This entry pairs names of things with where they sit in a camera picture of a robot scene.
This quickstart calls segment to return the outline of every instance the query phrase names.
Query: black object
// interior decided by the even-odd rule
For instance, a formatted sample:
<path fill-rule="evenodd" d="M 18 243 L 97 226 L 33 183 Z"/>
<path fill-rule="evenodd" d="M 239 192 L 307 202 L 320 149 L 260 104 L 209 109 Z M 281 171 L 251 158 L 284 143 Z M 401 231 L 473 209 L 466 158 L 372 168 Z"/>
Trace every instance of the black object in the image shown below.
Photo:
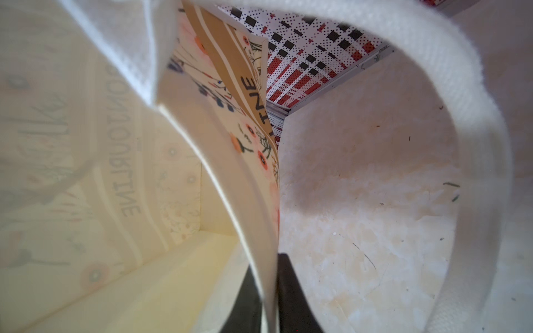
<path fill-rule="evenodd" d="M 278 254 L 278 306 L 280 333 L 324 333 L 314 318 L 298 278 L 285 253 Z M 220 333 L 260 333 L 261 299 L 250 267 Z"/>
<path fill-rule="evenodd" d="M 261 333 L 261 299 L 248 267 L 243 284 L 220 333 Z"/>

